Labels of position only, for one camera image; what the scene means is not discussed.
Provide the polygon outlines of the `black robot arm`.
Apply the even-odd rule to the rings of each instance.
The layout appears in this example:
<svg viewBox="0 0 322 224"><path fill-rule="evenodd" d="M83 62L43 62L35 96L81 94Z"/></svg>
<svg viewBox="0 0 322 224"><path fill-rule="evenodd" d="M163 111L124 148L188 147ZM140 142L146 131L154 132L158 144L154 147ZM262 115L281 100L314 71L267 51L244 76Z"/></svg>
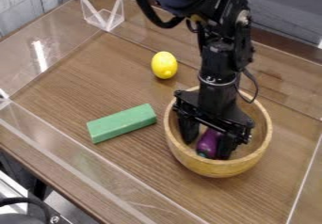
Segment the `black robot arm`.
<svg viewBox="0 0 322 224"><path fill-rule="evenodd" d="M162 28L186 23L198 35L202 55L199 88L178 90L172 109L178 114L183 141L191 143L199 128L208 127L208 140L196 153L204 158L226 160L240 144L251 139L254 120L236 100L240 78L250 77L252 62L251 15L247 0L156 0L174 18L163 21L148 0L136 0L147 19Z"/></svg>

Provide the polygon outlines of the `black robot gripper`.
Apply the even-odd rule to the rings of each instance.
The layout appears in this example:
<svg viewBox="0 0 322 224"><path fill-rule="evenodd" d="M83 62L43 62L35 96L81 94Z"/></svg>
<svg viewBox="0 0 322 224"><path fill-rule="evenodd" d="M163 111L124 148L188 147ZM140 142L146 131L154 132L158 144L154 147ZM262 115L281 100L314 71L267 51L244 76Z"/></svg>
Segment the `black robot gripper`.
<svg viewBox="0 0 322 224"><path fill-rule="evenodd" d="M216 157L227 160L240 144L248 143L254 120L236 104L238 97L251 104L239 92L240 76L232 75L223 82L199 77L195 90L176 90L172 109L178 114L182 138L191 144L199 135L199 126L222 133Z"/></svg>

